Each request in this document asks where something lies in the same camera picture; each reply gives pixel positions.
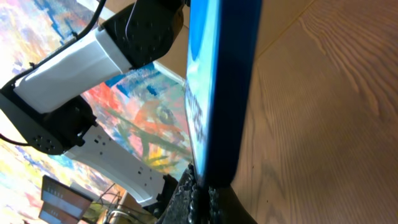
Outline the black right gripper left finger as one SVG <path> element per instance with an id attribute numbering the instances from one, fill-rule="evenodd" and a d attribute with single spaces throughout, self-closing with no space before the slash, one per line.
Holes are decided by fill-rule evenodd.
<path id="1" fill-rule="evenodd" d="M 165 212 L 155 224 L 194 224 L 198 221 L 199 189 L 193 164 L 189 164 L 181 176 Z"/>

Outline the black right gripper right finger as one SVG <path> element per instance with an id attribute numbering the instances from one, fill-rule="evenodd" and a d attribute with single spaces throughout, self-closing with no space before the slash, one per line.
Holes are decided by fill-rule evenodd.
<path id="1" fill-rule="evenodd" d="M 206 222 L 209 224 L 256 224 L 239 201 L 232 186 L 213 188 L 206 191 Z"/>

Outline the blue Samsung Galaxy smartphone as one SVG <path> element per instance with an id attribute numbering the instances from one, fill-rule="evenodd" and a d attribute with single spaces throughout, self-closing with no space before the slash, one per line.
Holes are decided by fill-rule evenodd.
<path id="1" fill-rule="evenodd" d="M 234 179 L 261 7 L 261 0 L 191 2 L 185 110 L 200 187 Z"/>

